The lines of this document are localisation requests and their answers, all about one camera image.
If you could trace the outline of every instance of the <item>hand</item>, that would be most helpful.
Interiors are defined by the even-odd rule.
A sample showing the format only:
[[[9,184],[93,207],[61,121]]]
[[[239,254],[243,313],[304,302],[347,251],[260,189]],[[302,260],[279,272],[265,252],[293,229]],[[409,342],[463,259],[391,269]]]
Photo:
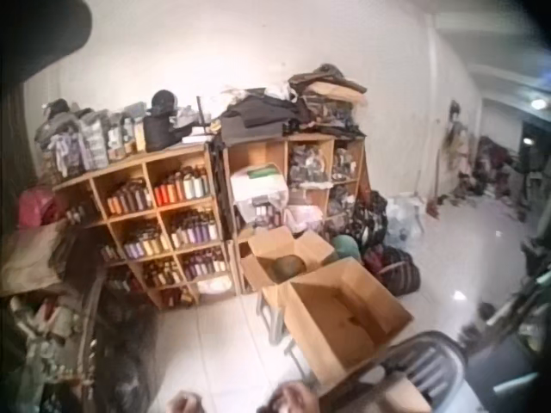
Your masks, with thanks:
[[[288,413],[319,413],[318,398],[298,381],[282,385],[272,400],[272,411],[287,408]]]
[[[202,413],[201,399],[194,393],[180,391],[166,404],[166,413]]]

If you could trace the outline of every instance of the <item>black cloth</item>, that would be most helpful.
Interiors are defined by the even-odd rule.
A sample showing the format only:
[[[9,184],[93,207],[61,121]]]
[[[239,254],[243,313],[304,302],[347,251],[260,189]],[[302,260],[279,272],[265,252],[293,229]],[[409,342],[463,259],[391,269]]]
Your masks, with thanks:
[[[353,89],[360,93],[365,93],[368,90],[356,82],[344,78],[343,73],[335,66],[330,64],[321,65],[318,69],[311,73],[300,73],[289,78],[289,85],[302,94],[304,89],[314,82],[326,82],[344,86],[345,88]]]
[[[268,125],[274,122],[297,119],[299,111],[294,103],[271,96],[247,96],[228,108],[223,118],[239,116],[245,127]]]

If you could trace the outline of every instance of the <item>pink bag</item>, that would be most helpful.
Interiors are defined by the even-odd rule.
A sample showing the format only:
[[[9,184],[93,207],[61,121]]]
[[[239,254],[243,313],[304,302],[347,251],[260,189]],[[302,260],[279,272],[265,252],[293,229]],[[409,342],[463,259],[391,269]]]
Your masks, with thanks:
[[[26,189],[19,197],[19,229],[35,228],[59,221],[63,207],[49,187]]]

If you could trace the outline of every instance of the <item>cardboard box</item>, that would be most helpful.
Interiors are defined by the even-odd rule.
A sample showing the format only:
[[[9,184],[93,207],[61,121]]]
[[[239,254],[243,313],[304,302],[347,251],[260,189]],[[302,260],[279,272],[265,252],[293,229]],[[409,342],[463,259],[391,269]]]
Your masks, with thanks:
[[[273,307],[281,306],[277,298],[278,287],[272,281],[270,267],[276,258],[295,254],[306,265],[306,273],[320,268],[334,259],[335,250],[313,231],[306,231],[294,239],[286,226],[258,233],[249,239],[252,254],[241,260],[245,278],[255,291],[261,291]]]
[[[286,327],[322,385],[364,366],[412,320],[353,258],[281,284],[278,299]]]

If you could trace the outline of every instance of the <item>ceiling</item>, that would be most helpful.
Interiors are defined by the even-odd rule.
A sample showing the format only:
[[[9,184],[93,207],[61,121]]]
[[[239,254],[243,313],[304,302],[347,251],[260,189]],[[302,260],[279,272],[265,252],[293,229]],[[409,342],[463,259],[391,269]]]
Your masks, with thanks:
[[[519,2],[505,0],[411,0],[434,16],[436,30],[461,57],[485,101],[551,122],[551,47]]]

